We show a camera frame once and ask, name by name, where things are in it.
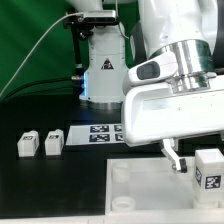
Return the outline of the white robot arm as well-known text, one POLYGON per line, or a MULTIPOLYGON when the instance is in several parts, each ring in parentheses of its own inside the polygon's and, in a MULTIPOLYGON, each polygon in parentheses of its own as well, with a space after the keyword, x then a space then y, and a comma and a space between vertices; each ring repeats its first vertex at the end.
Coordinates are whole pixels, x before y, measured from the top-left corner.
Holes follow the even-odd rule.
POLYGON ((89 40, 79 98, 121 111, 129 146, 159 142, 175 170, 174 146, 224 130, 224 0, 67 0, 89 40))

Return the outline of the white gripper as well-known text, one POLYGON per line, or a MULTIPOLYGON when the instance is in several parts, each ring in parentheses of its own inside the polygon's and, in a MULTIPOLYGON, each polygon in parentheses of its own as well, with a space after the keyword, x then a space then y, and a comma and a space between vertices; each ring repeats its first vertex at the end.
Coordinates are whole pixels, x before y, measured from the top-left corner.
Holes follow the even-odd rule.
POLYGON ((210 79, 210 88, 173 94, 168 83, 131 89, 124 100, 121 122, 129 146, 161 141, 161 151, 175 172, 186 173, 177 154, 178 140, 224 131, 224 75, 210 79))

